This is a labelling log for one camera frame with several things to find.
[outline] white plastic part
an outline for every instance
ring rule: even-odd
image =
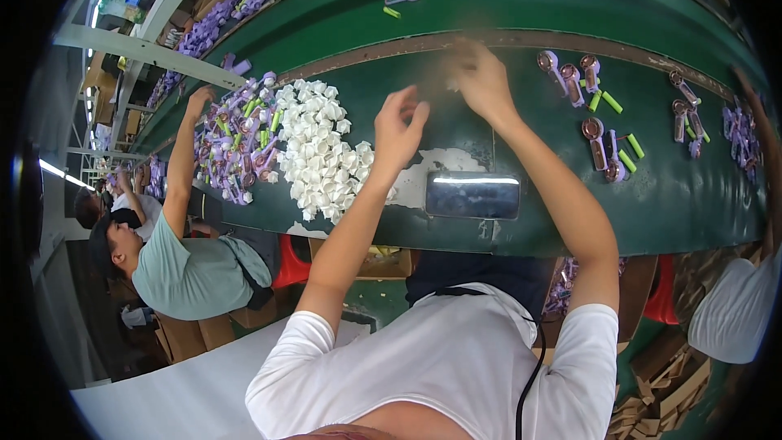
[[[375,160],[369,142],[353,149],[342,141],[350,132],[347,111],[336,99],[334,86],[315,80],[297,79],[275,93],[283,109],[278,137],[287,141],[277,156],[282,177],[292,183],[290,196],[297,201],[305,221],[314,220],[318,211],[332,224],[355,200]],[[268,176],[278,180],[277,172]],[[389,192],[393,198],[395,190]]]

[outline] green conveyor belt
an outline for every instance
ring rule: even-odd
[[[663,54],[735,87],[731,64],[748,71],[761,90],[767,89],[757,60],[745,44],[711,12],[692,0],[419,0],[395,7],[397,20],[382,13],[382,0],[283,0],[228,37],[207,58],[218,63],[227,52],[248,57],[249,75],[278,73],[315,60],[410,35],[440,33],[476,25],[500,29],[541,29],[578,33],[638,46]],[[762,191],[748,183],[730,159],[721,136],[725,101],[694,86],[703,104],[701,119],[711,142],[691,160],[686,147],[672,141],[670,103],[681,97],[659,70],[601,57],[601,87],[624,107],[616,114],[601,103],[597,116],[619,136],[633,132],[646,152],[628,181],[609,185],[594,171],[580,122],[589,113],[574,109],[556,95],[536,66],[535,48],[501,48],[514,99],[529,125],[593,191],[606,208],[623,255],[658,254],[706,249],[761,236]],[[562,62],[578,62],[581,54],[558,50]],[[339,88],[339,100],[354,123],[345,141],[372,141],[372,120],[392,90],[425,80],[437,52],[403,54],[354,64],[318,75]],[[187,79],[186,90],[199,84]],[[185,102],[169,98],[145,127],[134,151],[149,153],[174,133]],[[422,149],[458,147],[487,169],[525,176],[507,146],[488,125],[456,97],[435,104]],[[623,144],[632,153],[630,145]],[[167,157],[169,149],[161,152]],[[288,196],[288,184],[253,186],[248,206],[224,204],[227,222],[286,231],[301,211]],[[412,248],[494,251],[513,255],[559,255],[562,241],[540,196],[526,185],[518,221],[500,222],[488,231],[479,221],[429,219],[421,210],[386,208],[376,243]],[[303,224],[328,231],[330,223]]]

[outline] red plastic stool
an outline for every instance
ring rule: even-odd
[[[655,293],[646,301],[644,316],[665,324],[679,324],[673,312],[673,255],[660,255],[660,280]]]
[[[272,289],[284,288],[290,284],[298,284],[299,282],[307,282],[310,278],[311,263],[302,262],[297,257],[296,252],[293,251],[291,245],[291,235],[280,235],[280,272],[277,277],[271,281]]]

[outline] black cap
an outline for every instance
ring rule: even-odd
[[[112,280],[122,277],[122,270],[114,265],[111,259],[111,248],[106,232],[112,223],[111,212],[106,211],[103,217],[92,227],[88,242],[90,259],[95,270],[102,276]]]

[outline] hand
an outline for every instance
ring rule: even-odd
[[[201,117],[203,104],[214,101],[215,97],[214,88],[211,85],[204,85],[190,96],[185,116],[191,116],[197,121]]]
[[[375,118],[375,162],[371,173],[389,184],[413,158],[429,117],[429,103],[417,102],[416,95],[415,86],[390,93]],[[409,118],[412,119],[407,125],[405,120]]]
[[[518,118],[505,65],[483,44],[458,38],[453,47],[449,74],[464,101],[493,127],[511,117]]]
[[[116,184],[120,186],[123,192],[133,192],[131,181],[127,178],[127,171],[124,169],[116,174]]]

